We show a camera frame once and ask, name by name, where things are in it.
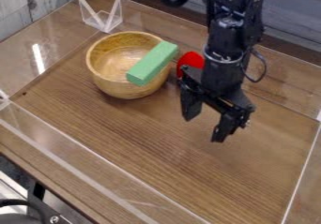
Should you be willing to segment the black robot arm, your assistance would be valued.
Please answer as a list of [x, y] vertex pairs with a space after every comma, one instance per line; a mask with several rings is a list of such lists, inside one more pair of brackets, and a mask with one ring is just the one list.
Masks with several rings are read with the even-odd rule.
[[[181, 7], [190, 0], [161, 0]], [[265, 27], [265, 0], [204, 0], [208, 13], [209, 38], [204, 46], [205, 65], [182, 65], [181, 110], [192, 120], [205, 105], [221, 113], [210, 140], [222, 142], [251, 121], [256, 106], [248, 98], [243, 83], [248, 79], [251, 58], [259, 54]]]

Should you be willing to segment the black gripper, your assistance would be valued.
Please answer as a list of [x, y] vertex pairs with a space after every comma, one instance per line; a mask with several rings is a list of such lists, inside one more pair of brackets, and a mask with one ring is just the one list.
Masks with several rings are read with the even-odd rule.
[[208, 104], [221, 113], [218, 125], [212, 134], [213, 142], [224, 142], [240, 127], [245, 127], [255, 112], [255, 106], [243, 91], [245, 65], [249, 55], [244, 51], [228, 55], [204, 49], [204, 68], [182, 66], [180, 81], [181, 109], [190, 121]]

